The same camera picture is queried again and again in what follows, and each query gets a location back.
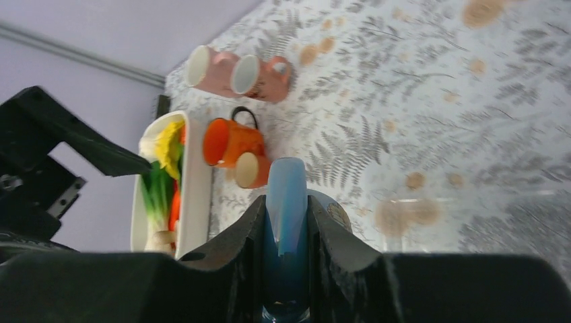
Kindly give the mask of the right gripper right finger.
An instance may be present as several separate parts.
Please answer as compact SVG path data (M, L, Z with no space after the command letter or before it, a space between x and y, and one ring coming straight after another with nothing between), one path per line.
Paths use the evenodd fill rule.
M308 199L314 322L569 322L570 291L544 260L379 252Z

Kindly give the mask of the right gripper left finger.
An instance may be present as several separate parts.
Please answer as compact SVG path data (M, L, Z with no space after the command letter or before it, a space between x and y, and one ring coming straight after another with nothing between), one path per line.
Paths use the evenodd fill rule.
M1 265L1 321L259 322L265 200L180 260L28 247Z

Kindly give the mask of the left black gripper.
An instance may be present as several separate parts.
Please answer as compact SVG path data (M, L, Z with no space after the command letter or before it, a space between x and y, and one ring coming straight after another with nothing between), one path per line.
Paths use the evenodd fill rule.
M66 143L106 176L151 164L109 141L39 86L1 105L1 262L29 252L74 251L52 241L87 181L49 153Z

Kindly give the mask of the blue glazed mug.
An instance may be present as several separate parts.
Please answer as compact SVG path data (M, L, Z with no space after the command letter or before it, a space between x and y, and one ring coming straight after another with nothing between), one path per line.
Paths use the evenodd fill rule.
M264 322L310 321L308 197L314 196L347 231L349 217L330 196L307 187L304 162L282 157L270 167L262 255Z

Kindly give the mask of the small red-orange mug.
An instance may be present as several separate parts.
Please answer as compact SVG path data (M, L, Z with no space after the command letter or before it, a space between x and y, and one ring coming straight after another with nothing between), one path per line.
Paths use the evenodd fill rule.
M264 155L243 153L236 161L235 181L241 188L254 189L267 185L271 161Z

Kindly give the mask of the orange mug black rim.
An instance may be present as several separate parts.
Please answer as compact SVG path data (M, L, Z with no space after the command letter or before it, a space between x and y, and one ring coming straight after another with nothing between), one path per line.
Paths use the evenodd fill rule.
M236 121L240 112L250 114L253 128ZM207 125L202 155L208 166L233 168L243 153L265 155L265 145L254 113L244 106L238 106L233 109L229 119L215 118Z

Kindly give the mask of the light pink mug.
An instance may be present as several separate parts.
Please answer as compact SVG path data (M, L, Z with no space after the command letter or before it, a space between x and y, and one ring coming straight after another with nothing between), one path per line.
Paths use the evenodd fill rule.
M240 97L230 87L235 64L240 57L232 52L218 52L210 46L198 46L188 57L183 77L187 86L226 98Z

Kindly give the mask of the salmon pink floral mug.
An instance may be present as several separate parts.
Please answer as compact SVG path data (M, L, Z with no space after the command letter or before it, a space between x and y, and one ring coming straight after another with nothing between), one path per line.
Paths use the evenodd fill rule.
M230 88L239 96L278 103L288 96L291 74L292 66L285 57L274 56L266 62L246 55L232 70Z

